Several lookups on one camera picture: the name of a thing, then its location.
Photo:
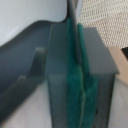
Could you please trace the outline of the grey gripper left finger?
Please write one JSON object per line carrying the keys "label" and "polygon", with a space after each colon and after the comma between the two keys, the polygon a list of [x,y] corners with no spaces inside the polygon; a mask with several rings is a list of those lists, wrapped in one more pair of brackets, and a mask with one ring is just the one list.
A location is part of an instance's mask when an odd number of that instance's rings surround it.
{"label": "grey gripper left finger", "polygon": [[52,25],[46,74],[53,128],[79,128],[82,73],[76,57],[74,28],[71,19]]}

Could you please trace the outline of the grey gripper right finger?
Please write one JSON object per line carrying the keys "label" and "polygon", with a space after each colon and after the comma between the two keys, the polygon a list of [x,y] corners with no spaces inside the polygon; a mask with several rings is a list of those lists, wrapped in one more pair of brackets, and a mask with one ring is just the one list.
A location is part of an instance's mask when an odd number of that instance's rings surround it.
{"label": "grey gripper right finger", "polygon": [[108,128],[117,66],[96,28],[78,25],[83,70],[80,128]]}

